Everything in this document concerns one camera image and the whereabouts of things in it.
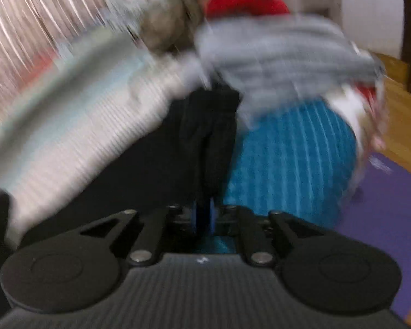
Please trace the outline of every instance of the yoga mat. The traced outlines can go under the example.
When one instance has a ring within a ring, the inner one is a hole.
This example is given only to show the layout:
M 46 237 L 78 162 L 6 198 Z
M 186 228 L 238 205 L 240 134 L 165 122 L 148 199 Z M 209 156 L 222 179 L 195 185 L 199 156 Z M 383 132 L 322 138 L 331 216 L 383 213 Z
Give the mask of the yoga mat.
M 385 251 L 398 262 L 402 284 L 391 309 L 405 319 L 411 310 L 411 174 L 383 155 L 373 154 L 336 230 Z

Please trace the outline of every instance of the metal bolt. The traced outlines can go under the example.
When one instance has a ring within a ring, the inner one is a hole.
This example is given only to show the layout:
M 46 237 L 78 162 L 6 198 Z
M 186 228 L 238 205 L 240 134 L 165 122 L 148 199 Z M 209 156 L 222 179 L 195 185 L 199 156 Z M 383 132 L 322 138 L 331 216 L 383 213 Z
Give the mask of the metal bolt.
M 145 262 L 152 258 L 152 253 L 148 250 L 136 250 L 129 257 L 134 262 Z
M 270 263 L 274 257 L 268 252 L 255 252 L 251 255 L 251 260 L 259 265 Z

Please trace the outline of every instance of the textured black panel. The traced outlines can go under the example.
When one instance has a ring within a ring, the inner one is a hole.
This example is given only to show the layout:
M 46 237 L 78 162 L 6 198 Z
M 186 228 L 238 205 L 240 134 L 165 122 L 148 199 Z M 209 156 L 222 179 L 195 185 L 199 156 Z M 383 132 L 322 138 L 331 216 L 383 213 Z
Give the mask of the textured black panel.
M 330 316 L 291 297 L 275 274 L 239 255 L 167 254 L 133 268 L 97 305 L 42 315 L 15 309 L 1 328 L 21 329 L 405 329 L 388 310 L 365 317 Z

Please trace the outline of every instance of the blue ribbed fabric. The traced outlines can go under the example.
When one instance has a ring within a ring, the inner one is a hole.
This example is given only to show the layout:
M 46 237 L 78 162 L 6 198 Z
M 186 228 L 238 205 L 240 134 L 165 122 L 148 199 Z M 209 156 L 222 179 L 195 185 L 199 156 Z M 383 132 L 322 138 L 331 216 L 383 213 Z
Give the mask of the blue ribbed fabric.
M 345 121 L 317 100 L 269 114 L 239 140 L 224 204 L 281 210 L 332 228 L 356 162 Z

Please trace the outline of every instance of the gray cloth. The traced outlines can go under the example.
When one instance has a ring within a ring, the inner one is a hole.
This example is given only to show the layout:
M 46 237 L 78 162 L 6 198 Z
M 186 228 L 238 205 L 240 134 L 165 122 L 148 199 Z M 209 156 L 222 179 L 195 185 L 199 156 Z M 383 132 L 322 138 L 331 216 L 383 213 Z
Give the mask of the gray cloth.
M 234 17 L 206 22 L 195 47 L 207 73 L 244 96 L 240 119 L 316 98 L 345 83 L 374 83 L 382 63 L 360 54 L 340 27 L 316 16 Z

